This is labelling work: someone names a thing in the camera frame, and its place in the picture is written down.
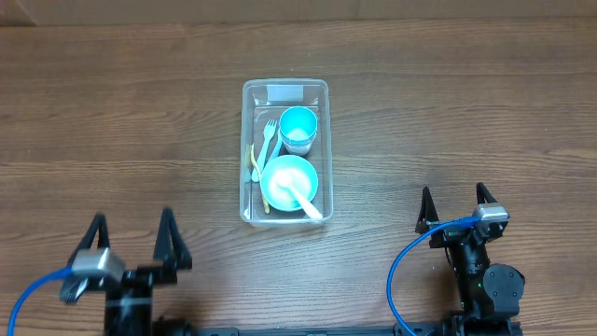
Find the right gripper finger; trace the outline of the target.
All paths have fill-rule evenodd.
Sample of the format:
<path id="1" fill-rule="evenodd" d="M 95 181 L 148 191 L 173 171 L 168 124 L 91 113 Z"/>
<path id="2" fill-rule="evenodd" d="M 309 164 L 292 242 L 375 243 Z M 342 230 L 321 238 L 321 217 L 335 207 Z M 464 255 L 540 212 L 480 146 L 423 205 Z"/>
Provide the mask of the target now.
<path id="1" fill-rule="evenodd" d="M 423 188 L 421 209 L 417 221 L 421 223 L 426 221 L 439 222 L 437 210 L 428 187 Z"/>
<path id="2" fill-rule="evenodd" d="M 497 200 L 492 196 L 482 182 L 478 182 L 476 185 L 476 195 L 478 204 L 497 203 Z"/>

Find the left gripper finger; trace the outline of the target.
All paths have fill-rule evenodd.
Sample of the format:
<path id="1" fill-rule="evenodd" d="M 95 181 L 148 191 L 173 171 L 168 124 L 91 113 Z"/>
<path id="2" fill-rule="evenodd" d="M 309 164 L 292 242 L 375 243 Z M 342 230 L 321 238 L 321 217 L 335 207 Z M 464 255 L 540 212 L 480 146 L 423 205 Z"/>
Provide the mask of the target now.
<path id="1" fill-rule="evenodd" d="M 98 238 L 98 248 L 108 248 L 110 246 L 107 221 L 105 215 L 102 213 L 97 213 L 94 216 L 88 230 L 86 231 L 82 239 L 79 241 L 77 247 L 71 254 L 67 263 L 72 264 L 76 258 L 77 253 L 80 250 L 90 249 L 95 238 Z"/>
<path id="2" fill-rule="evenodd" d="M 172 208 L 162 210 L 153 260 L 171 264 L 175 269 L 192 268 L 192 256 L 180 235 Z"/>

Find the yellow plastic fork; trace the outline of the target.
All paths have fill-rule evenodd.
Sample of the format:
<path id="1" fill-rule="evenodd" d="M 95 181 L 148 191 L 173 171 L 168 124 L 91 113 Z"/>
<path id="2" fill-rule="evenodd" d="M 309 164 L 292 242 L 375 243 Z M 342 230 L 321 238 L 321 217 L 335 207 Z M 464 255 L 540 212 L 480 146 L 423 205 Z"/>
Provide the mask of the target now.
<path id="1" fill-rule="evenodd" d="M 262 174 L 261 174 L 261 169 L 259 168 L 259 165 L 258 165 L 257 160 L 256 160 L 254 146 L 255 146 L 254 144 L 252 144 L 250 146 L 250 160 L 251 160 L 251 163 L 253 165 L 254 171 L 257 173 L 257 183 L 258 183 L 259 187 L 261 187 Z M 264 206 L 265 214 L 268 215 L 271 212 L 270 204 L 268 203 L 268 201 L 265 198 L 265 196 L 264 196 L 264 194 L 263 194 L 262 191 L 261 191 L 261 200 L 262 200 L 262 203 L 263 203 L 263 206 Z"/>

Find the pink plastic spoon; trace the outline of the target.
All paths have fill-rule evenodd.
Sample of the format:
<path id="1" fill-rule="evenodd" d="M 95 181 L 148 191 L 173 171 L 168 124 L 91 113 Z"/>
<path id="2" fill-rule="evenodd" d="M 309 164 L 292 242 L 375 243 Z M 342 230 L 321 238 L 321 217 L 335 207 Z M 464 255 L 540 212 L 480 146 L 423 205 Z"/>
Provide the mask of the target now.
<path id="1" fill-rule="evenodd" d="M 281 189 L 287 191 L 293 199 L 298 202 L 300 208 L 311 219 L 322 219 L 323 215 L 316 209 L 316 207 L 308 199 L 309 194 L 303 193 L 305 179 L 301 174 L 296 174 L 293 171 L 282 171 L 277 174 L 276 183 Z"/>

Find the light blue bowl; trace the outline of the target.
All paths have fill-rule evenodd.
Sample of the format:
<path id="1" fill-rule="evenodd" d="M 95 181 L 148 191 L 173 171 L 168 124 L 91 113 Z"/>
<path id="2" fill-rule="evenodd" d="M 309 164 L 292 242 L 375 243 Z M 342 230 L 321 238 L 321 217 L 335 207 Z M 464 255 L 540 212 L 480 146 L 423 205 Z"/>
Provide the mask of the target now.
<path id="1" fill-rule="evenodd" d="M 278 184 L 279 178 L 284 176 L 289 176 L 294 189 L 311 202 L 319 187 L 316 170 L 300 156 L 283 155 L 270 160 L 262 172 L 260 189 L 271 207 L 283 212 L 301 210 L 291 191 Z"/>

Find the light blue plastic fork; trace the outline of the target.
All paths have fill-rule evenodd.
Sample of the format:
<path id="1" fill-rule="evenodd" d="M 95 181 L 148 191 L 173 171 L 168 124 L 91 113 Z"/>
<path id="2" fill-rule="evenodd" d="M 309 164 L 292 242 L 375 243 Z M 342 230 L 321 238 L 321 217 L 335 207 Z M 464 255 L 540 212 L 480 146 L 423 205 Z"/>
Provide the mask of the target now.
<path id="1" fill-rule="evenodd" d="M 283 138 L 282 138 L 281 134 L 278 133 L 277 137 L 276 137 L 276 143 L 274 145 L 273 150 L 271 151 L 268 161 L 271 161 L 279 156 L 282 145 L 283 145 Z"/>

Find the white plastic fork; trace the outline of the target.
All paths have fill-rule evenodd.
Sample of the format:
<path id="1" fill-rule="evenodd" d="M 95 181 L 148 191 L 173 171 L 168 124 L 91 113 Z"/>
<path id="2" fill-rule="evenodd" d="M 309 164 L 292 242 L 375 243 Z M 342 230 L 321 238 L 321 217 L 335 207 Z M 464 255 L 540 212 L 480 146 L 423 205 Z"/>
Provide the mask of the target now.
<path id="1" fill-rule="evenodd" d="M 257 147 L 257 167 L 262 170 L 265 166 L 271 141 L 277 131 L 277 119 L 263 119 L 253 125 L 253 143 Z"/>

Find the pink cup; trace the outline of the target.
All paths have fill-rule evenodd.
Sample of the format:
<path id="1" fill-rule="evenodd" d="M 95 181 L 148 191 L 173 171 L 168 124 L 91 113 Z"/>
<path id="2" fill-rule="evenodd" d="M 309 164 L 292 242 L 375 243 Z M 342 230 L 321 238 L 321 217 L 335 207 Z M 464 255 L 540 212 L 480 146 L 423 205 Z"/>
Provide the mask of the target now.
<path id="1" fill-rule="evenodd" d="M 310 149 L 312 148 L 312 143 L 308 143 L 306 145 L 295 146 L 292 144 L 284 143 L 286 151 L 291 155 L 297 156 L 304 156 L 306 155 Z"/>

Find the green cup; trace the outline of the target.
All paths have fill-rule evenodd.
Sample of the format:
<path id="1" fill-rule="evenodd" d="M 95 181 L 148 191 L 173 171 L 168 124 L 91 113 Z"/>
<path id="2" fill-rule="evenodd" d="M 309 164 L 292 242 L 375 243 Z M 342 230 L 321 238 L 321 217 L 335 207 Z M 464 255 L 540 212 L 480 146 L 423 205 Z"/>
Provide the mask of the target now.
<path id="1" fill-rule="evenodd" d="M 306 147 L 314 142 L 316 135 L 312 134 L 311 136 L 304 137 L 302 133 L 293 133 L 290 135 L 282 133 L 281 137 L 285 145 L 291 147 Z"/>

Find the blue cup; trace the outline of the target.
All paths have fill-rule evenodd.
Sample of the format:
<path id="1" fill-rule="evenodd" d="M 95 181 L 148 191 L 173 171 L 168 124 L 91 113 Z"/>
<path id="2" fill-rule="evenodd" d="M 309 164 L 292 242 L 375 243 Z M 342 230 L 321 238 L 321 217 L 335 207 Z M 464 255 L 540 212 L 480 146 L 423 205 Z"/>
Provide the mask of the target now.
<path id="1" fill-rule="evenodd" d="M 304 137 L 316 134 L 318 118 L 308 107 L 293 106 L 286 109 L 280 117 L 281 133 L 290 135 L 302 133 Z"/>

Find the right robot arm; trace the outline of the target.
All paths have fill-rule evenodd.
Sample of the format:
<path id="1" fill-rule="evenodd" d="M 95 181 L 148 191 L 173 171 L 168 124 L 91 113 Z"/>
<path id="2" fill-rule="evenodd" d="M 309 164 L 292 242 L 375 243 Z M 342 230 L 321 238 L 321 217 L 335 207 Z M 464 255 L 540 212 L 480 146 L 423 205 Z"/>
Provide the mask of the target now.
<path id="1" fill-rule="evenodd" d="M 451 265 L 461 309 L 448 313 L 426 335 L 521 336 L 519 314 L 525 278 L 517 269 L 492 263 L 486 244 L 503 236 L 509 212 L 482 183 L 476 186 L 477 205 L 472 228 L 447 228 L 430 236 L 429 246 L 442 248 Z"/>

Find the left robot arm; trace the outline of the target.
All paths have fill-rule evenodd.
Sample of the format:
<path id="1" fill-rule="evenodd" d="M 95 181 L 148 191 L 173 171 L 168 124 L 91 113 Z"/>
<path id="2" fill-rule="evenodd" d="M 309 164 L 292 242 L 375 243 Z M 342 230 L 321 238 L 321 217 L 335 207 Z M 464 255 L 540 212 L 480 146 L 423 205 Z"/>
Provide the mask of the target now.
<path id="1" fill-rule="evenodd" d="M 153 260 L 154 265 L 128 270 L 112 251 L 106 218 L 98 213 L 67 261 L 71 273 L 62 284 L 60 300 L 75 304 L 87 292 L 103 292 L 105 335 L 192 335 L 193 328 L 183 318 L 152 319 L 153 289 L 175 285 L 177 272 L 192 268 L 169 207 L 162 210 Z"/>

